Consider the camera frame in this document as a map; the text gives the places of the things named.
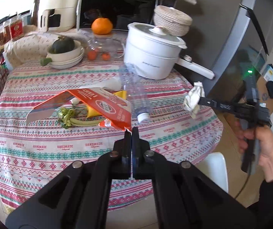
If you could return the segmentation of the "person's right hand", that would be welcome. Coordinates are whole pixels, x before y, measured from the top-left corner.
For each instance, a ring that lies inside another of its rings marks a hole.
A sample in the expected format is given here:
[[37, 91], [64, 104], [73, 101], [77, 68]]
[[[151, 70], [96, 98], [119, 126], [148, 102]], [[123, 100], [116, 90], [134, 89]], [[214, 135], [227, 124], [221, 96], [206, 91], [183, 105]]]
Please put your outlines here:
[[247, 139], [258, 139], [261, 147], [259, 166], [262, 167], [266, 182], [273, 181], [273, 132], [270, 127], [256, 127], [242, 129], [239, 120], [235, 120], [235, 134], [238, 138], [238, 149], [244, 153], [247, 148]]

